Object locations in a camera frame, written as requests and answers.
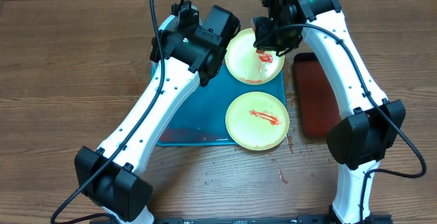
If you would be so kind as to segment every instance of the wooden tabletop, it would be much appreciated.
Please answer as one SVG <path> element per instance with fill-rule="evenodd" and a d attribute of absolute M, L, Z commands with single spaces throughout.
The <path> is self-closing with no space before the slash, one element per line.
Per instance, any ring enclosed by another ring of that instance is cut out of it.
<path fill-rule="evenodd" d="M 170 2 L 156 0 L 158 21 Z M 191 0 L 249 27 L 259 0 Z M 340 0 L 358 51 L 391 100 L 402 99 L 404 132 L 428 165 L 418 180 L 377 175 L 370 207 L 396 223 L 437 223 L 437 0 Z M 6 1 L 0 17 L 0 223 L 48 223 L 78 186 L 73 158 L 96 148 L 125 118 L 150 79 L 148 0 Z M 157 147 L 143 179 L 149 209 L 184 218 L 327 213 L 337 163 L 325 141 L 302 135 L 290 64 L 283 68 L 290 131 L 274 150 L 238 146 Z M 414 173 L 419 162 L 397 139 L 382 168 Z M 61 220 L 101 212 L 77 197 Z"/>

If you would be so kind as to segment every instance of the pale yellow plate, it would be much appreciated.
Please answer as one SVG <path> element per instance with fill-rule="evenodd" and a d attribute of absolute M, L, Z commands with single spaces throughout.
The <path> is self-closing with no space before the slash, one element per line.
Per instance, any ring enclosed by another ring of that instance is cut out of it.
<path fill-rule="evenodd" d="M 253 29 L 241 31 L 227 46 L 225 62 L 236 79 L 257 85 L 269 82 L 278 75 L 284 65 L 284 56 L 277 57 L 274 51 L 258 54 L 253 47 L 254 41 Z"/>
<path fill-rule="evenodd" d="M 285 138 L 290 126 L 283 103 L 264 92 L 236 98 L 227 109 L 225 121 L 231 138 L 250 150 L 273 148 Z"/>

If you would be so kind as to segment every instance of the blue tray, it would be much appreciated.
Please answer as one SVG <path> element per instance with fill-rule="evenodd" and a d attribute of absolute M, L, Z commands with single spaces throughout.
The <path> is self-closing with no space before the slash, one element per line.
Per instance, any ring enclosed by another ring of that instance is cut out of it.
<path fill-rule="evenodd" d="M 206 87 L 198 87 L 176 111 L 158 140 L 160 146 L 235 145 L 226 129 L 226 111 L 232 101 L 247 92 L 266 92 L 285 106 L 282 71 L 271 81 L 248 85 L 235 79 L 226 65 Z"/>

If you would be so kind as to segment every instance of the yellow plate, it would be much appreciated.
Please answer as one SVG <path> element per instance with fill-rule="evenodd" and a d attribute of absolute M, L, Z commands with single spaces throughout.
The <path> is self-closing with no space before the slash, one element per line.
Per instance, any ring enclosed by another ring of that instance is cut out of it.
<path fill-rule="evenodd" d="M 257 85 L 269 82 L 278 75 L 284 64 L 284 56 L 277 57 L 274 51 L 258 54 L 253 47 L 254 41 L 253 29 L 241 31 L 229 43 L 225 62 L 237 80 Z"/>
<path fill-rule="evenodd" d="M 227 109 L 225 121 L 232 139 L 250 150 L 273 148 L 285 138 L 290 126 L 283 103 L 264 92 L 236 98 Z"/>

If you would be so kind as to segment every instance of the wooden table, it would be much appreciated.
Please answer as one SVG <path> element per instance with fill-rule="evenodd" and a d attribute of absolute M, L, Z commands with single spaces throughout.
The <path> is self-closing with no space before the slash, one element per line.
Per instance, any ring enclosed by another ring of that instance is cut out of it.
<path fill-rule="evenodd" d="M 177 0 L 156 0 L 158 21 Z M 265 15 L 259 0 L 192 0 L 206 17 L 213 4 L 242 28 Z M 340 0 L 369 71 L 391 100 L 402 99 L 404 132 L 423 153 L 418 180 L 377 175 L 370 206 L 396 223 L 437 222 L 437 0 Z M 48 223 L 77 188 L 73 158 L 96 148 L 125 118 L 150 78 L 153 36 L 148 0 L 7 1 L 0 18 L 0 223 Z M 238 146 L 156 148 L 143 178 L 150 210 L 184 218 L 327 213 L 337 163 L 323 140 L 303 137 L 290 64 L 283 68 L 291 140 L 268 152 Z M 383 168 L 418 172 L 397 139 Z M 285 184 L 280 177 L 282 172 Z M 66 221 L 102 211 L 84 196 Z"/>

